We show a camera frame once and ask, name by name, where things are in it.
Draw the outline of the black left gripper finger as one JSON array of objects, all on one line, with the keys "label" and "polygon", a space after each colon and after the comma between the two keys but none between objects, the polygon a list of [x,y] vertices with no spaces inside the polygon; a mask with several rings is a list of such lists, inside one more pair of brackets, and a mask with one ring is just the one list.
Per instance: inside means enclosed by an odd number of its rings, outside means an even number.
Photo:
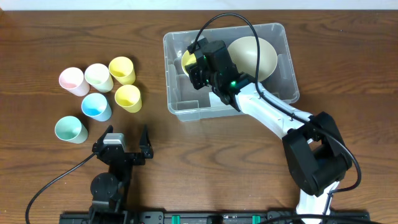
[{"label": "black left gripper finger", "polygon": [[139,148],[145,159],[152,159],[154,157],[154,151],[152,148],[152,144],[150,143],[147,125],[144,125],[143,127],[141,138],[139,141]]},{"label": "black left gripper finger", "polygon": [[99,139],[94,143],[94,146],[101,146],[103,145],[103,141],[108,133],[113,133],[113,126],[109,125],[105,132],[99,137]]}]

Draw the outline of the yellow small bowl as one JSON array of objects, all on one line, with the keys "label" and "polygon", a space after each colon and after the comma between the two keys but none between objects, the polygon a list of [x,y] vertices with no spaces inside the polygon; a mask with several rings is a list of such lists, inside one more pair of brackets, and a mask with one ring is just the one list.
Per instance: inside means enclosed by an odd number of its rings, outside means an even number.
[{"label": "yellow small bowl", "polygon": [[185,68],[186,65],[190,65],[193,63],[196,63],[196,57],[195,54],[190,54],[189,51],[185,51],[184,54],[182,55],[182,60],[181,60],[181,66],[182,66],[182,70],[184,72],[184,74],[186,74],[186,76],[189,77],[189,74]]}]

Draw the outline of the mint green plastic cup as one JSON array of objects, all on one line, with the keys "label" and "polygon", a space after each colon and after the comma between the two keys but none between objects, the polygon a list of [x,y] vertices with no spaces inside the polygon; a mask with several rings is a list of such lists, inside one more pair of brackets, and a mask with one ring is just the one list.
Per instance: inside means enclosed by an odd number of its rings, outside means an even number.
[{"label": "mint green plastic cup", "polygon": [[88,130],[74,116],[65,116],[55,125],[55,135],[62,141],[81,144],[88,138]]}]

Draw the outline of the large beige bowl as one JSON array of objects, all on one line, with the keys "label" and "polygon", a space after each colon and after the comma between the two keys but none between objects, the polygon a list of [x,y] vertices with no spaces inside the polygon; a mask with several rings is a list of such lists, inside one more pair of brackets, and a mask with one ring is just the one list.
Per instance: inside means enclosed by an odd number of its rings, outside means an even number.
[{"label": "large beige bowl", "polygon": [[[267,79],[277,67],[277,53],[266,40],[259,38],[260,64],[259,81]],[[242,37],[235,40],[228,47],[228,52],[239,72],[248,73],[255,77],[257,63],[257,44],[254,36]]]}]

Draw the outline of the light blue plastic cup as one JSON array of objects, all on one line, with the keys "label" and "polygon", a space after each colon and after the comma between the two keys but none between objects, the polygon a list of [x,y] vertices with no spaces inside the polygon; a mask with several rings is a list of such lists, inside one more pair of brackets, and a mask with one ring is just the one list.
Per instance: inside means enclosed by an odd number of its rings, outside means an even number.
[{"label": "light blue plastic cup", "polygon": [[81,102],[82,112],[97,121],[107,121],[112,115],[111,107],[104,95],[91,93]]}]

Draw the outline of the yellow plastic cup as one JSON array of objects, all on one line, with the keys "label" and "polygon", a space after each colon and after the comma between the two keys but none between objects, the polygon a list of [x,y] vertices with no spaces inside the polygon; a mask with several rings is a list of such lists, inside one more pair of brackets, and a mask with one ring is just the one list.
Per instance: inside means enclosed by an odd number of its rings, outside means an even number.
[{"label": "yellow plastic cup", "polygon": [[127,57],[116,57],[108,66],[110,74],[122,85],[132,85],[136,80],[133,62]]},{"label": "yellow plastic cup", "polygon": [[142,97],[138,87],[123,85],[115,92],[116,103],[130,113],[137,113],[142,108]]}]

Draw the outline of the clear plastic storage bin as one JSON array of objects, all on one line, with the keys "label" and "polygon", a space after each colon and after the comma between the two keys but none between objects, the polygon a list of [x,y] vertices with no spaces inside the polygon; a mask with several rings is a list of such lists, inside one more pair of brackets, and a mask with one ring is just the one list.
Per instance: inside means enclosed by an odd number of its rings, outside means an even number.
[{"label": "clear plastic storage bin", "polygon": [[[278,61],[274,73],[262,85],[287,104],[299,100],[300,93],[287,42],[285,28],[279,23],[256,24],[258,36],[275,49]],[[182,57],[197,36],[197,30],[169,32],[164,35],[165,77],[169,111],[180,121],[196,121],[205,118],[236,116],[241,113],[223,104],[210,87],[194,89],[184,73]]]}]

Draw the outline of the cream white plastic cup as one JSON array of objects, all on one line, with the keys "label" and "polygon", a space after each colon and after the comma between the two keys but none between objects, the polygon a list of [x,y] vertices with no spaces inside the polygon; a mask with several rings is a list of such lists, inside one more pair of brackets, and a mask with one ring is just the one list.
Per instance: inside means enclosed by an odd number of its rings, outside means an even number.
[{"label": "cream white plastic cup", "polygon": [[90,65],[84,72],[85,80],[95,89],[107,93],[113,89],[114,83],[107,66],[102,63]]}]

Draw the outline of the pink plastic cup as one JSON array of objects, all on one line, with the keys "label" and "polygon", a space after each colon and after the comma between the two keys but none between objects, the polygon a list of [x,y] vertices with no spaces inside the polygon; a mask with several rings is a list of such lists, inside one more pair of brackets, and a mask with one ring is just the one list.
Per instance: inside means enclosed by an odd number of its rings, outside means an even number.
[{"label": "pink plastic cup", "polygon": [[85,96],[90,90],[84,73],[76,67],[66,68],[60,74],[58,82],[62,88],[76,96]]}]

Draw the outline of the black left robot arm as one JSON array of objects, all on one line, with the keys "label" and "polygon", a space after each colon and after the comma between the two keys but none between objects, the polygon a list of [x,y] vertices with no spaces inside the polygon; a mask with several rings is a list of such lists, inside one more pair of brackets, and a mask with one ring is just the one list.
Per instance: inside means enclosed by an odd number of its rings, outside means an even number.
[{"label": "black left robot arm", "polygon": [[114,133],[108,126],[93,144],[92,152],[109,166],[107,172],[98,174],[91,182],[93,196],[89,223],[138,223],[138,214],[127,210],[126,202],[134,166],[143,166],[146,159],[154,157],[147,126],[139,140],[139,152],[126,152],[124,134]]}]

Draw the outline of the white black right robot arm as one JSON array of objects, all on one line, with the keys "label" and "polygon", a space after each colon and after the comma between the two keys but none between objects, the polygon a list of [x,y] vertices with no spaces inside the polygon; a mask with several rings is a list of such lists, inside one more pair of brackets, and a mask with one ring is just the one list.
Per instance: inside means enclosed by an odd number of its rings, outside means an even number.
[{"label": "white black right robot arm", "polygon": [[187,47],[194,61],[185,66],[193,87],[210,86],[234,109],[252,116],[281,140],[289,172],[300,188],[296,212],[306,223],[330,214],[333,194],[345,173],[358,163],[346,148],[334,119],[296,110],[270,94],[254,75],[240,72],[222,40],[195,40]]}]

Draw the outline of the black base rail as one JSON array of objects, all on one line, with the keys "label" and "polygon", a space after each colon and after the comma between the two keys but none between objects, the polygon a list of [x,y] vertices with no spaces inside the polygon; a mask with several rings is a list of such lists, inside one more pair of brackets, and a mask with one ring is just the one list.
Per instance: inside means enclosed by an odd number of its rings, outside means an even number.
[{"label": "black base rail", "polygon": [[266,213],[164,213],[152,212],[88,212],[63,213],[59,224],[257,224],[270,219],[293,215],[289,210],[270,211]]}]

